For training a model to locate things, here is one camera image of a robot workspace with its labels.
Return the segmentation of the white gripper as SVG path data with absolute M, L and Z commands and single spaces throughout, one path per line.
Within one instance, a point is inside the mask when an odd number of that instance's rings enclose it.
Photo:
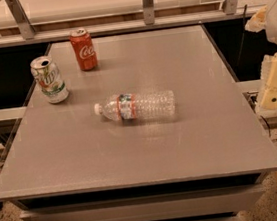
M 277 44 L 277 0 L 268 2 L 259 9 L 246 23 L 248 32 L 260 32 L 266 29 L 266 37 Z M 277 110 L 277 52 L 274 56 L 265 55 L 261 65 L 261 85 L 257 103 L 260 109 Z

